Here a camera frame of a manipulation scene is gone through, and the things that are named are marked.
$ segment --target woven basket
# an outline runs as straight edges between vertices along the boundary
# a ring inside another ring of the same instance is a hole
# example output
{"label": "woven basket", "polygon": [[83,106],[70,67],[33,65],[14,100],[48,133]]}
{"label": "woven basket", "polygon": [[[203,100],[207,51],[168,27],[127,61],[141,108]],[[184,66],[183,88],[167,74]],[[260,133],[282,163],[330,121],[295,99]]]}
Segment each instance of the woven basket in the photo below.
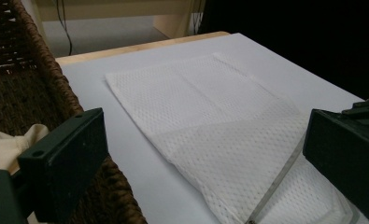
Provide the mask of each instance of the woven basket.
{"label": "woven basket", "polygon": [[[83,112],[21,0],[0,0],[0,132],[50,130]],[[110,156],[67,223],[147,223],[131,186]]]}

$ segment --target cable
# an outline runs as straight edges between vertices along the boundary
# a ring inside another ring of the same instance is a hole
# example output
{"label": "cable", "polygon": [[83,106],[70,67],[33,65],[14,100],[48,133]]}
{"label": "cable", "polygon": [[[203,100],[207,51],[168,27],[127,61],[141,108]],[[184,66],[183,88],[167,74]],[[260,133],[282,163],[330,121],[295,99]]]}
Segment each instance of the cable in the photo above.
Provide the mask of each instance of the cable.
{"label": "cable", "polygon": [[61,13],[60,13],[60,9],[59,9],[59,0],[56,0],[55,1],[56,3],[56,10],[58,12],[58,18],[59,18],[59,21],[61,23],[61,25],[63,26],[64,28],[64,31],[65,31],[65,35],[67,36],[68,38],[68,43],[69,43],[69,51],[68,51],[68,55],[71,55],[72,51],[73,51],[73,42],[71,41],[71,37],[70,37],[70,34],[68,33],[67,31],[67,23],[66,23],[66,20],[65,20],[65,9],[64,9],[64,0],[62,0],[62,9],[63,9],[63,20],[62,20],[62,17],[61,17]]}
{"label": "cable", "polygon": [[201,7],[202,7],[202,3],[203,3],[203,1],[199,0],[199,6],[198,6],[198,10],[197,10],[198,13],[194,13],[194,16],[193,16],[193,19],[192,19],[193,34],[194,35],[198,35],[199,27],[201,25],[202,18],[204,16],[204,13],[200,12]]}

